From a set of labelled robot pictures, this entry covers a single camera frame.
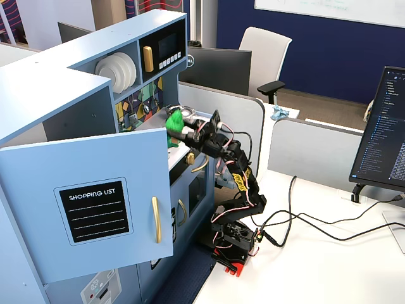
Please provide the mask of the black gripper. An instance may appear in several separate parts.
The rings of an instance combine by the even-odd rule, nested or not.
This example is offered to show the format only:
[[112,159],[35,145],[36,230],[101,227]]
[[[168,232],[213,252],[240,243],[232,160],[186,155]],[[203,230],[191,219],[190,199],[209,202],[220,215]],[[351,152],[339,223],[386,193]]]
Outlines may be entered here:
[[222,122],[196,120],[184,126],[181,134],[172,134],[171,141],[173,144],[184,143],[210,157],[226,157],[228,137],[218,132],[221,126]]

